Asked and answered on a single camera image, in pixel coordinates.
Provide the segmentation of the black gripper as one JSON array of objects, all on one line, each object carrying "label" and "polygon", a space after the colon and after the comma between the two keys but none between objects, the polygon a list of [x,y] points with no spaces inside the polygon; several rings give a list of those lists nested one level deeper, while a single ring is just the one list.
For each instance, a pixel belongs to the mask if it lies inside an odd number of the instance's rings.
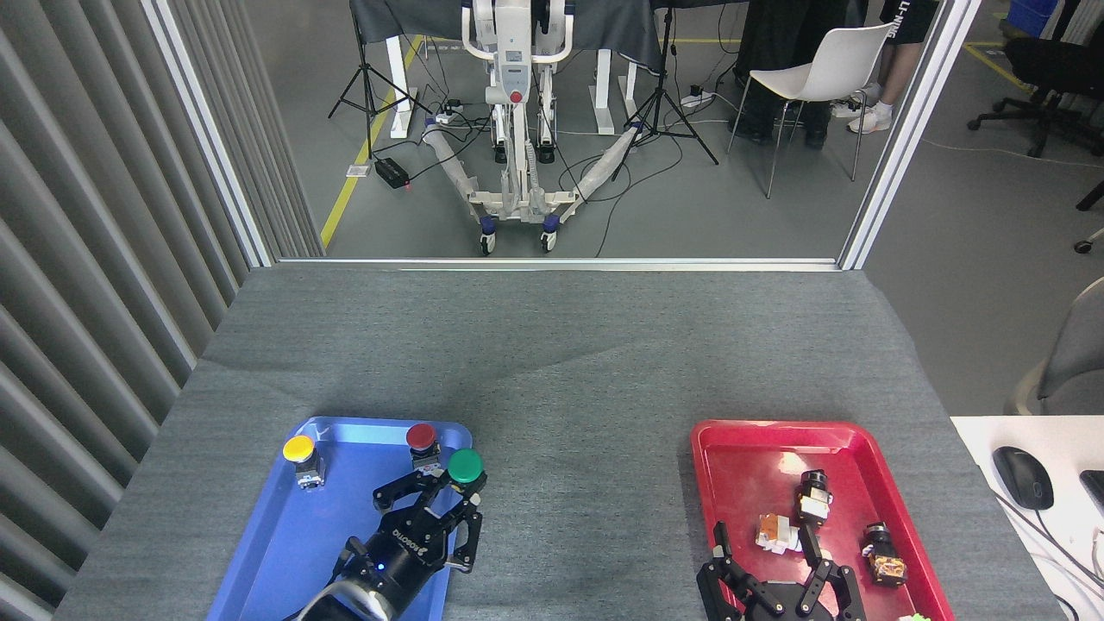
[{"label": "black gripper", "polygon": [[[716,523],[712,534],[712,559],[696,573],[707,620],[867,620],[856,571],[825,558],[813,526],[798,527],[811,569],[805,583],[761,583],[734,561],[725,523]],[[836,615],[819,601],[825,583],[831,585]]]},{"label": "black gripper", "polygon": [[[431,575],[445,568],[473,573],[484,523],[478,499],[484,485],[450,485],[461,502],[439,517],[431,511],[431,503],[450,483],[444,469],[429,474],[417,469],[374,490],[372,503],[384,516],[378,530],[352,555],[343,577],[367,585],[389,606],[410,606]],[[415,492],[413,505],[395,511],[399,499]],[[465,540],[449,552],[447,539],[460,523],[467,527]]]}]

